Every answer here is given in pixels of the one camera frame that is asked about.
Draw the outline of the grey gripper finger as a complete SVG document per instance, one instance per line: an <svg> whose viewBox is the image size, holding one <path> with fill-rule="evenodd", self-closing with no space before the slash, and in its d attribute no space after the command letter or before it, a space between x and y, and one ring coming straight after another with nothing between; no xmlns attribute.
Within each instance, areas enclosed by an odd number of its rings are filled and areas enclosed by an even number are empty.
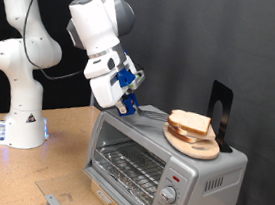
<svg viewBox="0 0 275 205"><path fill-rule="evenodd" d="M125 114L127 112L127 108L126 108L126 106L123 104L123 102L121 100L119 100L118 102L116 102L115 106L118 108L117 110L121 114Z"/></svg>

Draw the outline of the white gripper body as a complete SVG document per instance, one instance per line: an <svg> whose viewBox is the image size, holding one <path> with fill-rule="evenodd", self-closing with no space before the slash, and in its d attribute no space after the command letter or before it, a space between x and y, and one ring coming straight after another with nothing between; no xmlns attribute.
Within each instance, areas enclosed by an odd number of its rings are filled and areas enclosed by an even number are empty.
<svg viewBox="0 0 275 205"><path fill-rule="evenodd" d="M133 93L145 78L143 70L137 70L126 53L116 51L88 60L84 74L97 103L104 108L115 106L125 95Z"/></svg>

